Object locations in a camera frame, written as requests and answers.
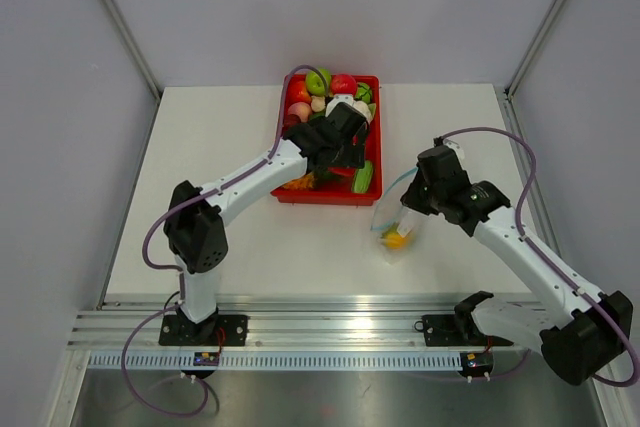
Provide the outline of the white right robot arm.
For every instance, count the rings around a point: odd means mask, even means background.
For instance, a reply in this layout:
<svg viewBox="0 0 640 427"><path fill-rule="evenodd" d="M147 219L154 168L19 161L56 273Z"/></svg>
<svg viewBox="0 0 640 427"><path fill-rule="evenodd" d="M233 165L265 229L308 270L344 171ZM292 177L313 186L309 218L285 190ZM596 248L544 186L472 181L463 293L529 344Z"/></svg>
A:
<svg viewBox="0 0 640 427"><path fill-rule="evenodd" d="M544 307L534 312L479 291L454 308L454 331L463 342L513 342L540 354L574 386L627 351L630 299L620 291L604 293L528 233L509 199L488 181L472 183L450 147L439 145L418 155L416 175L401 202L460 227L509 267Z"/></svg>

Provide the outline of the red tomato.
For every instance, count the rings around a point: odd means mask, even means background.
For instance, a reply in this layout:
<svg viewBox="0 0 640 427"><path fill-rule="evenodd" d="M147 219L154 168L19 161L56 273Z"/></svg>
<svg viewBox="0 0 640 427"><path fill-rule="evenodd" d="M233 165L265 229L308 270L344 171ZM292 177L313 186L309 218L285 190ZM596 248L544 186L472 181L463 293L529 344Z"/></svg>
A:
<svg viewBox="0 0 640 427"><path fill-rule="evenodd" d="M344 168L344 167L331 167L329 171L339 177L342 178L351 178L355 175L355 168Z"/></svg>

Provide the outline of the clear zip top bag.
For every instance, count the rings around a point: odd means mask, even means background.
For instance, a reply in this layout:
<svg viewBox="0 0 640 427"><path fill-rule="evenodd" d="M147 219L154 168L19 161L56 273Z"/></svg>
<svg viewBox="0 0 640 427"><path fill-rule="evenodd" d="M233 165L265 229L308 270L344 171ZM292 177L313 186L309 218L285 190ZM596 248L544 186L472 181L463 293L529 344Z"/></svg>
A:
<svg viewBox="0 0 640 427"><path fill-rule="evenodd" d="M389 265L399 262L414 249L422 230L424 216L401 201L416 173L414 167L397 177L374 208L369 231L379 255Z"/></svg>

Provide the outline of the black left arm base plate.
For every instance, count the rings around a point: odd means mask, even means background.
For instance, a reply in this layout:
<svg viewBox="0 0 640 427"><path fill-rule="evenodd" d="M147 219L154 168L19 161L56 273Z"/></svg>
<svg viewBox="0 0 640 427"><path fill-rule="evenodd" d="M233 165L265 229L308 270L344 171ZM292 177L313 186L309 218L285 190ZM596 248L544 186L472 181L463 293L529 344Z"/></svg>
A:
<svg viewBox="0 0 640 427"><path fill-rule="evenodd" d="M243 347L247 331L245 315L217 315L199 324L179 315L167 315L162 320L158 343L169 347Z"/></svg>

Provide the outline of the yellow orange mango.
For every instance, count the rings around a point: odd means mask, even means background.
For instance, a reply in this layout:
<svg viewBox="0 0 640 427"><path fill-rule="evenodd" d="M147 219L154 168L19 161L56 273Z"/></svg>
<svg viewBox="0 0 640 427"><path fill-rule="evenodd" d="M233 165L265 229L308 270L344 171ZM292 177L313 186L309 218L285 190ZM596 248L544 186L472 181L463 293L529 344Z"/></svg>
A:
<svg viewBox="0 0 640 427"><path fill-rule="evenodd" d="M393 224L379 237L379 243L389 251L401 251L406 249L413 241L412 230L398 230L398 225Z"/></svg>

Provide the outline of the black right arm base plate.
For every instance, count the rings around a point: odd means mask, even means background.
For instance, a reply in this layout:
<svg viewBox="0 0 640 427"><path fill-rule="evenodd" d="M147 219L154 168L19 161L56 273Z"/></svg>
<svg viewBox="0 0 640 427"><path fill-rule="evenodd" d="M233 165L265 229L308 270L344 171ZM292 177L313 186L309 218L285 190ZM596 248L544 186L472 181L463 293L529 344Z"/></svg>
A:
<svg viewBox="0 0 640 427"><path fill-rule="evenodd" d="M467 338L457 327L453 314L427 314L416 320L413 329L423 336L427 347L511 347L501 337L473 334Z"/></svg>

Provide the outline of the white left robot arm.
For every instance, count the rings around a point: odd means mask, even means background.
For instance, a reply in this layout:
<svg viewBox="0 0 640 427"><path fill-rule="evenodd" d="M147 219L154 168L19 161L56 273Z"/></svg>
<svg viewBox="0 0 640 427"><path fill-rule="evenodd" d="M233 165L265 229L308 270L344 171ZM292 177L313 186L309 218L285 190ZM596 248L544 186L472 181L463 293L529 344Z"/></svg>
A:
<svg viewBox="0 0 640 427"><path fill-rule="evenodd" d="M298 123L277 138L261 157L227 179L202 187L183 182L164 232L185 270L181 275L181 333L195 345L215 335L217 311L213 270L226 257L226 228L247 208L287 182L316 170L358 169L365 165L370 112L340 101L324 116Z"/></svg>

